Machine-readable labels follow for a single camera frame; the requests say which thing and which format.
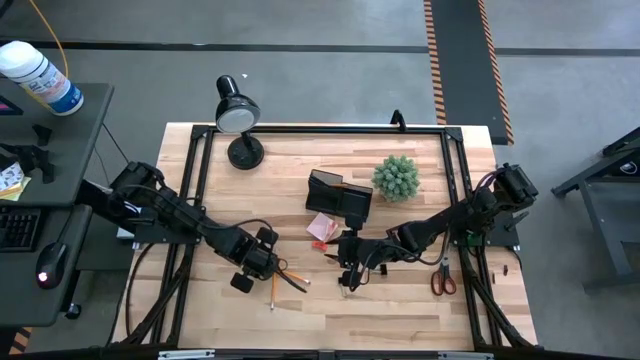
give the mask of white bottle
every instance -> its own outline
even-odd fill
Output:
[[[80,89],[26,42],[12,41],[0,47],[0,72],[54,115],[71,115],[84,102]]]

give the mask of lamp shade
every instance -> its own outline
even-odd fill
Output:
[[[260,119],[260,108],[240,94],[235,80],[223,75],[216,81],[220,103],[216,109],[216,126],[222,132],[242,133],[250,130]]]

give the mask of concrete floor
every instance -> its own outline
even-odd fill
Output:
[[[634,21],[640,6],[634,0],[485,2],[497,47],[640,47],[640,24]],[[420,0],[41,3],[67,40],[426,44]],[[0,20],[0,32],[49,39],[27,2],[16,2]],[[67,53],[73,80],[115,85],[106,122],[130,158],[150,163],[166,122],[213,119],[212,83],[223,73],[240,80],[263,108],[264,121],[384,123],[400,108],[409,122],[435,123],[427,55]],[[59,60],[56,51],[46,54]],[[591,296],[582,291],[582,281],[612,273],[609,264],[601,264],[608,258],[605,246],[595,238],[578,194],[560,201],[549,193],[595,161],[603,145],[638,126],[640,58],[501,57],[499,63],[516,145],[497,147],[496,155],[522,164],[541,192],[519,225],[539,342],[553,350],[640,357],[640,287]],[[98,150],[113,178],[122,160],[106,137]],[[106,183],[96,162],[89,177]],[[83,317],[36,330],[29,351],[104,344],[125,278],[84,277],[77,294]]]

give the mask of keyboard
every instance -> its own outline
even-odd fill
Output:
[[[35,251],[42,217],[40,209],[0,207],[0,253]]]

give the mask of black desk lamp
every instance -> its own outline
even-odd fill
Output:
[[[231,76],[223,75],[216,82],[220,104],[216,109],[216,126],[224,133],[240,133],[231,142],[227,155],[231,165],[240,170],[258,166],[264,158],[264,148],[258,139],[249,135],[260,118],[260,108],[253,100],[240,94]]]

